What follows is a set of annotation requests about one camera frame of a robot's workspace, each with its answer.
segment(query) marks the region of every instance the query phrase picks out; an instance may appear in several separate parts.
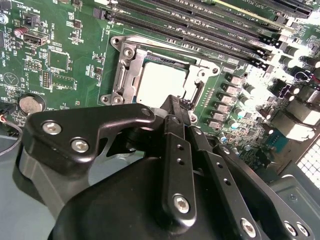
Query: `black connector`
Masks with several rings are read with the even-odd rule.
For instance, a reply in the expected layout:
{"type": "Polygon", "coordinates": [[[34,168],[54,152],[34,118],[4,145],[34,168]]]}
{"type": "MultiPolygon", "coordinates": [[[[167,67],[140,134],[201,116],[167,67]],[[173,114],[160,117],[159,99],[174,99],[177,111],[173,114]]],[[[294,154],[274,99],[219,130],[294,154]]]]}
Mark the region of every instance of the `black connector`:
{"type": "Polygon", "coordinates": [[[0,102],[0,115],[10,115],[17,110],[16,103],[0,102]]]}

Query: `capacitor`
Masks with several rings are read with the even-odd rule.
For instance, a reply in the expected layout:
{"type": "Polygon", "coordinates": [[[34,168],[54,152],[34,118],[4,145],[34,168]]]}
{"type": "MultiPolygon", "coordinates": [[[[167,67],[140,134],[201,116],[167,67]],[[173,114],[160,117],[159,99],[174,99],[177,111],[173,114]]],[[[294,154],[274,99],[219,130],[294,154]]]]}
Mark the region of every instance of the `capacitor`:
{"type": "Polygon", "coordinates": [[[0,13],[0,24],[6,25],[9,22],[9,18],[4,13],[0,13]]]}
{"type": "Polygon", "coordinates": [[[262,128],[265,130],[265,132],[266,132],[268,135],[271,135],[271,134],[274,133],[274,129],[273,129],[271,126],[269,126],[268,124],[266,124],[266,123],[263,123],[263,124],[262,124],[262,128]]]}
{"type": "Polygon", "coordinates": [[[252,149],[252,147],[251,147],[250,145],[246,145],[246,146],[243,147],[243,149],[244,149],[246,152],[249,152],[249,151],[252,149]]]}
{"type": "Polygon", "coordinates": [[[291,86],[289,88],[289,92],[292,93],[293,95],[297,95],[298,93],[300,93],[300,88],[296,86],[291,86]]]}
{"type": "Polygon", "coordinates": [[[34,114],[44,111],[46,102],[37,94],[27,93],[19,99],[19,108],[25,115],[34,114]]]}
{"type": "Polygon", "coordinates": [[[29,29],[26,27],[19,27],[13,30],[14,36],[16,36],[19,39],[22,39],[23,35],[29,32],[29,29]]]}
{"type": "Polygon", "coordinates": [[[252,96],[257,96],[259,94],[259,91],[252,85],[247,86],[245,90],[252,96]]]}
{"type": "Polygon", "coordinates": [[[254,101],[246,96],[243,96],[240,100],[246,107],[251,107],[254,101]]]}
{"type": "Polygon", "coordinates": [[[227,138],[223,132],[220,132],[218,137],[222,143],[225,143],[227,141],[227,138]]]}
{"type": "Polygon", "coordinates": [[[239,156],[240,153],[238,152],[238,149],[236,147],[231,148],[231,150],[235,153],[235,155],[239,156]]]}
{"type": "Polygon", "coordinates": [[[291,47],[291,49],[289,50],[289,55],[291,55],[292,57],[294,57],[295,59],[299,59],[302,56],[305,56],[306,53],[304,50],[299,49],[299,48],[295,48],[295,47],[291,47]]]}
{"type": "Polygon", "coordinates": [[[289,69],[292,69],[293,67],[297,66],[298,61],[294,58],[286,57],[285,59],[283,59],[282,63],[289,69]]]}
{"type": "Polygon", "coordinates": [[[230,125],[230,127],[232,129],[237,129],[239,127],[239,123],[237,123],[236,120],[234,120],[234,119],[230,119],[228,121],[228,124],[230,125]]]}
{"type": "Polygon", "coordinates": [[[239,119],[244,118],[245,115],[246,115],[246,112],[243,111],[240,107],[237,107],[233,112],[236,114],[236,116],[237,116],[239,119]]]}
{"type": "Polygon", "coordinates": [[[291,102],[293,99],[295,99],[295,96],[291,92],[287,92],[284,96],[289,102],[291,102]]]}
{"type": "Polygon", "coordinates": [[[262,115],[262,117],[264,117],[267,120],[269,120],[271,118],[271,115],[269,114],[269,112],[267,112],[264,109],[260,109],[259,113],[262,115]]]}
{"type": "Polygon", "coordinates": [[[307,57],[305,59],[305,63],[308,64],[308,65],[311,65],[312,67],[318,69],[320,68],[320,60],[319,59],[315,59],[315,58],[312,58],[312,57],[307,57]]]}

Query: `hole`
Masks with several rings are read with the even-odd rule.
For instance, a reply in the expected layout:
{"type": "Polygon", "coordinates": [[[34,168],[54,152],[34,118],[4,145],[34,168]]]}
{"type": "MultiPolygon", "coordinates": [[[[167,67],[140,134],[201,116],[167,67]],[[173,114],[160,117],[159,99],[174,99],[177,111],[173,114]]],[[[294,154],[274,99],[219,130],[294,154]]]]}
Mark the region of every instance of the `hole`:
{"type": "Polygon", "coordinates": [[[113,39],[113,44],[114,45],[118,45],[119,44],[119,39],[118,38],[113,39]]]}
{"type": "Polygon", "coordinates": [[[173,117],[172,120],[176,123],[176,124],[180,124],[180,120],[177,117],[173,117]]]}
{"type": "Polygon", "coordinates": [[[141,109],[141,112],[144,114],[144,115],[147,115],[148,117],[151,116],[151,113],[148,111],[148,109],[146,108],[142,108],[141,109]]]}
{"type": "Polygon", "coordinates": [[[228,186],[231,186],[231,182],[229,182],[229,180],[228,179],[223,179],[223,181],[225,182],[225,184],[227,184],[228,186]]]}
{"type": "Polygon", "coordinates": [[[181,150],[181,151],[185,150],[184,147],[181,146],[180,144],[178,144],[176,147],[177,147],[179,150],[181,150]]]}
{"type": "Polygon", "coordinates": [[[184,162],[184,161],[182,161],[182,159],[181,159],[181,158],[178,158],[176,161],[177,161],[177,162],[178,162],[178,164],[180,164],[181,166],[185,165],[185,162],[184,162]]]}
{"type": "Polygon", "coordinates": [[[224,168],[224,166],[222,166],[222,164],[221,164],[220,162],[217,162],[216,165],[217,165],[219,168],[221,168],[221,169],[224,168]]]}

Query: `integrated circuit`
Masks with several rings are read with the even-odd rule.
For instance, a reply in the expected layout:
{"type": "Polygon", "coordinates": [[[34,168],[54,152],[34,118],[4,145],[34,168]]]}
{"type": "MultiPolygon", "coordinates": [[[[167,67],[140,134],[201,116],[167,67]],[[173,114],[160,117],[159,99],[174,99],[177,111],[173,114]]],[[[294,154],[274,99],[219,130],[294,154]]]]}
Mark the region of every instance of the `integrated circuit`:
{"type": "Polygon", "coordinates": [[[64,52],[50,50],[48,53],[48,67],[63,72],[68,71],[69,55],[64,52]]]}

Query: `black metal bracket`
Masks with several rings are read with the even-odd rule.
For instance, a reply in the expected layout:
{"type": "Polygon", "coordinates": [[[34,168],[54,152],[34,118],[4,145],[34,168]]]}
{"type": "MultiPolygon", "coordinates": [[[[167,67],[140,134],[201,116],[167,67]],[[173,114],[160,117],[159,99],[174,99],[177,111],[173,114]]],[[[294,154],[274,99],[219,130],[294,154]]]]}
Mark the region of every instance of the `black metal bracket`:
{"type": "Polygon", "coordinates": [[[164,161],[161,205],[163,223],[171,233],[182,234],[196,221],[196,197],[191,147],[185,126],[175,115],[164,119],[164,161]]]}
{"type": "Polygon", "coordinates": [[[111,146],[123,129],[148,127],[155,119],[142,104],[46,111],[27,119],[22,141],[26,152],[39,162],[62,175],[79,176],[98,156],[101,139],[107,138],[111,146]],[[79,142],[78,151],[72,148],[74,141],[79,142]]]}
{"type": "MultiPolygon", "coordinates": [[[[197,159],[195,164],[202,169],[205,176],[212,178],[216,185],[234,236],[242,240],[269,239],[264,232],[260,231],[249,212],[225,160],[220,155],[212,153],[212,147],[205,134],[195,126],[190,126],[187,133],[194,150],[193,159],[194,161],[197,159]]],[[[225,145],[221,144],[218,147],[229,152],[225,145]]]]}
{"type": "Polygon", "coordinates": [[[83,192],[99,190],[99,185],[89,187],[88,170],[104,140],[106,152],[112,148],[112,154],[120,154],[130,147],[145,151],[146,160],[141,161],[160,161],[163,178],[155,218],[168,236],[187,235],[197,225],[200,193],[195,189],[194,170],[201,169],[226,213],[221,217],[227,219],[228,237],[232,237],[227,239],[315,239],[308,225],[230,148],[215,141],[212,147],[199,128],[186,127],[188,112],[177,98],[169,96],[163,106],[169,113],[163,118],[141,104],[33,114],[24,129],[19,170],[58,217],[75,195],[81,199],[86,196],[83,192]]]}
{"type": "Polygon", "coordinates": [[[230,170],[249,210],[270,239],[315,239],[310,227],[227,146],[216,145],[230,170]]]}

